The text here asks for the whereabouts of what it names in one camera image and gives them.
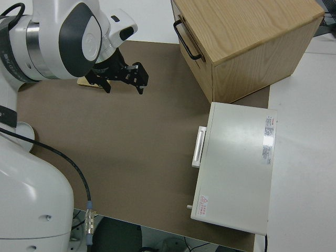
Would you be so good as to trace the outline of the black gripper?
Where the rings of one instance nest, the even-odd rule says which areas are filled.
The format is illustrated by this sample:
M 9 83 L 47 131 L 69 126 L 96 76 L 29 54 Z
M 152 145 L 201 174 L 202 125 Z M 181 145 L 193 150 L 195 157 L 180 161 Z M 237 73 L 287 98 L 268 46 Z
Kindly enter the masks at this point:
M 148 79 L 149 75 L 140 62 L 128 65 L 119 51 L 115 51 L 108 59 L 95 63 L 88 73 L 88 83 L 102 87 L 106 93 L 111 91 L 109 81 L 118 80 L 135 86 L 142 95 Z

